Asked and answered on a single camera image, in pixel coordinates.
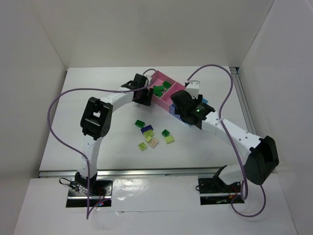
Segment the long green lego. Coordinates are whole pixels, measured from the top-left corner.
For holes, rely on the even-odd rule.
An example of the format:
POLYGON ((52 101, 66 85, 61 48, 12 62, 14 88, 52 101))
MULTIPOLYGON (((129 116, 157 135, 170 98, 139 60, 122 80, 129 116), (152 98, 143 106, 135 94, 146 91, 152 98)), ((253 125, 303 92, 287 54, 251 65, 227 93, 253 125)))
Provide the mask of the long green lego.
POLYGON ((156 95, 157 97, 162 97, 163 93, 159 90, 157 94, 154 93, 154 95, 156 95))

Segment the small green lego brick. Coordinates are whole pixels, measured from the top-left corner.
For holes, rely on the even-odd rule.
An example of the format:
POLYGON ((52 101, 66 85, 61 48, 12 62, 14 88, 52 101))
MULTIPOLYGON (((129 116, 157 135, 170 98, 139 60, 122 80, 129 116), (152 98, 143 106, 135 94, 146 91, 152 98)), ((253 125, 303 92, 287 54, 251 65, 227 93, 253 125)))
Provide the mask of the small green lego brick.
POLYGON ((159 86, 158 89, 163 92, 165 90, 164 86, 159 86))

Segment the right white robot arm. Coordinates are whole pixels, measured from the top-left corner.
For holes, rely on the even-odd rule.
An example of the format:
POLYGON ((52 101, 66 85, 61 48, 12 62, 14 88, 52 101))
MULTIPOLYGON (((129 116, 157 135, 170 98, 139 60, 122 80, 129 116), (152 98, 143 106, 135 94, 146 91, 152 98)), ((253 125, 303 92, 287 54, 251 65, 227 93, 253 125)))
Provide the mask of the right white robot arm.
POLYGON ((227 119, 206 103, 193 99, 180 90, 171 95, 175 114, 180 119, 197 128, 207 131, 232 147, 238 156, 238 163, 223 166, 215 175, 225 185, 249 180, 255 185, 262 185, 279 165, 275 140, 247 132, 227 119))

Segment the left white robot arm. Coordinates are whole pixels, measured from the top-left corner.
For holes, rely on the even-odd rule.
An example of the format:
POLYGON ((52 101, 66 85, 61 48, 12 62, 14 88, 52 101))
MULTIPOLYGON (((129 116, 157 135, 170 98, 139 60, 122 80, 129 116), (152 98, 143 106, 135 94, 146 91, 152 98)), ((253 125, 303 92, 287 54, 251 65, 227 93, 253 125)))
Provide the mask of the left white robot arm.
POLYGON ((75 181, 92 188, 96 184, 97 159, 103 138, 108 134, 113 112, 125 104, 136 102, 150 106, 153 89, 150 76, 136 74, 134 79, 123 84, 117 92, 103 98, 91 97, 80 121, 83 133, 83 149, 75 181))

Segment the large pink container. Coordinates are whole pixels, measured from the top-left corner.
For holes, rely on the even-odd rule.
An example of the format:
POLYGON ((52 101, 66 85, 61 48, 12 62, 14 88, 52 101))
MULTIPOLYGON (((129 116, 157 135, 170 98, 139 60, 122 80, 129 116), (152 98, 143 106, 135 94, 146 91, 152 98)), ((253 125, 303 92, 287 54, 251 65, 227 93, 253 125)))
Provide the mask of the large pink container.
POLYGON ((177 82, 158 70, 151 77, 153 83, 150 88, 153 89, 155 101, 169 102, 177 82))

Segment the small pink container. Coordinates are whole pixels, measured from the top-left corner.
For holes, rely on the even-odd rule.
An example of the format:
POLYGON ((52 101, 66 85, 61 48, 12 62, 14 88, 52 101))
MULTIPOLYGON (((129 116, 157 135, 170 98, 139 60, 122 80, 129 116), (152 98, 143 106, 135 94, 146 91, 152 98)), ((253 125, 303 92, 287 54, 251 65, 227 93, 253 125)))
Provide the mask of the small pink container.
POLYGON ((185 86, 176 82, 174 83, 159 99, 159 106, 166 111, 170 111, 170 106, 173 104, 170 96, 177 91, 185 90, 185 86))

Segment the dark blue container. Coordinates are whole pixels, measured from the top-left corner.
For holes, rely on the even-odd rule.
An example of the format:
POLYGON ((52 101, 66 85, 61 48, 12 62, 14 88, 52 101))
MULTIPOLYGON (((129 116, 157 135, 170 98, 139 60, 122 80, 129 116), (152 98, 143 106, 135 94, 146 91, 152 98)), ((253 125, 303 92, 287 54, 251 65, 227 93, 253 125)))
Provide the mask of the dark blue container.
POLYGON ((171 115, 175 115, 175 105, 174 105, 174 103, 172 103, 172 105, 170 106, 170 110, 169 110, 169 113, 171 114, 171 115))

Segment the lime lego brick right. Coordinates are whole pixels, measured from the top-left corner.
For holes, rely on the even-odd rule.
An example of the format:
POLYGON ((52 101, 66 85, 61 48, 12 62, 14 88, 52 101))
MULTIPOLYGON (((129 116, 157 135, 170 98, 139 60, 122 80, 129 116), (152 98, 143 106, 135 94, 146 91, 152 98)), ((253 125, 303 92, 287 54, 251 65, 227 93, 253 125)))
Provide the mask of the lime lego brick right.
POLYGON ((165 138, 166 144, 173 143, 175 141, 174 137, 172 135, 166 136, 165 138))

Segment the lime lego brick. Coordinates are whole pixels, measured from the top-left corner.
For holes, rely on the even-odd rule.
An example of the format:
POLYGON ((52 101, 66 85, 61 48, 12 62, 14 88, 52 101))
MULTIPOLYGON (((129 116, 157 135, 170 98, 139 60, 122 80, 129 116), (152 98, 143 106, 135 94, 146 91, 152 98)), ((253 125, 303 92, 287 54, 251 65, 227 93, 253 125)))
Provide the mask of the lime lego brick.
POLYGON ((146 145, 146 143, 144 143, 144 142, 140 143, 140 144, 138 145, 138 147, 139 147, 140 151, 144 151, 144 150, 147 149, 147 145, 146 145))
POLYGON ((165 138, 166 144, 173 143, 175 141, 174 137, 172 135, 166 136, 165 138))
POLYGON ((154 133, 152 130, 148 130, 144 132, 143 135, 146 140, 154 137, 154 133))

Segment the lime lego brick upper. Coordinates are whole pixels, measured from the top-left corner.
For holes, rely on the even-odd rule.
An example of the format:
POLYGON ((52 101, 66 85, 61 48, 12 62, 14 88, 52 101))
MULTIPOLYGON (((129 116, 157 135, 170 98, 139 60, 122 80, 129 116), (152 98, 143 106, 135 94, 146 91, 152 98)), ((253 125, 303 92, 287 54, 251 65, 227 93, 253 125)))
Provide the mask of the lime lego brick upper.
POLYGON ((148 130, 144 132, 143 135, 146 140, 154 137, 154 133, 152 130, 148 130))

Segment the beige lego brick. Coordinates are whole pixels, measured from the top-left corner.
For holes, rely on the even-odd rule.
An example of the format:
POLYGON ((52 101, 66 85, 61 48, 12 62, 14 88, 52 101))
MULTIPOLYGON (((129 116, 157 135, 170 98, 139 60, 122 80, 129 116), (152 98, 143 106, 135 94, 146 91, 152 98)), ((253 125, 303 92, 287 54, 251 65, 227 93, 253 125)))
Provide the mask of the beige lego brick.
POLYGON ((151 147, 155 148, 158 144, 158 140, 155 137, 147 137, 146 138, 146 143, 151 147))

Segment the aluminium side rail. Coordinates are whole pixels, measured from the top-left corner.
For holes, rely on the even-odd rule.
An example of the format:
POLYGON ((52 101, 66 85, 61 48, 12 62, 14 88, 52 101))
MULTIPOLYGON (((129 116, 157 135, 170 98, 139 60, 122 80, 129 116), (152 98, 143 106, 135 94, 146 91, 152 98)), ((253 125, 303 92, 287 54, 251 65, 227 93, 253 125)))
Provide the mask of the aluminium side rail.
POLYGON ((242 165, 246 165, 251 149, 256 148, 263 137, 256 134, 256 130, 252 121, 251 112, 247 103, 247 99, 240 81, 238 71, 236 68, 230 68, 230 73, 233 78, 234 88, 239 99, 239 103, 243 112, 246 127, 238 127, 236 124, 231 126, 227 125, 227 128, 231 134, 231 137, 235 143, 236 149, 239 153, 242 165))

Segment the aluminium front rail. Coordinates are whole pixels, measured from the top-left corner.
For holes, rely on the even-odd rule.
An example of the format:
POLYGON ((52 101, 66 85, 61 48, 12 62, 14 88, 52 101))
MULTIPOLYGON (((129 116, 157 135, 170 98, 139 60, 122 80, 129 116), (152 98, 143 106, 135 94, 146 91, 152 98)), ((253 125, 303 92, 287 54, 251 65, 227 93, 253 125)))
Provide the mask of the aluminium front rail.
MULTIPOLYGON (((214 175, 219 167, 99 170, 98 178, 214 175)), ((76 171, 40 171, 39 178, 74 178, 76 171)))

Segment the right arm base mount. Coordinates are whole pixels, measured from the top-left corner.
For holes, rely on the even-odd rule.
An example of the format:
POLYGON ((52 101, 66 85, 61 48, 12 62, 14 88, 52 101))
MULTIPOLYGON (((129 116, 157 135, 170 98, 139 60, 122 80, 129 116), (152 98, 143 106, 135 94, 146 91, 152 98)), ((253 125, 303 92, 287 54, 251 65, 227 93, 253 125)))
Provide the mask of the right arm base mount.
POLYGON ((235 182, 231 185, 219 183, 214 178, 199 178, 195 190, 200 194, 200 204, 203 205, 225 205, 244 203, 241 198, 241 183, 235 182))

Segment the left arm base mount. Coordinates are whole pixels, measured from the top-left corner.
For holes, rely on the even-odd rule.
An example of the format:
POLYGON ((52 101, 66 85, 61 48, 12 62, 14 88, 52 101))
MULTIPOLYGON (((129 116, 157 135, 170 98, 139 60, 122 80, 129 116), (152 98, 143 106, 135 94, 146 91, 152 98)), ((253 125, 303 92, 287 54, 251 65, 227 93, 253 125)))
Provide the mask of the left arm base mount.
MULTIPOLYGON (((79 185, 72 179, 60 178, 59 183, 68 187, 67 208, 85 208, 87 206, 87 188, 79 185)), ((112 205, 112 180, 99 180, 89 192, 89 206, 111 207, 112 205)))

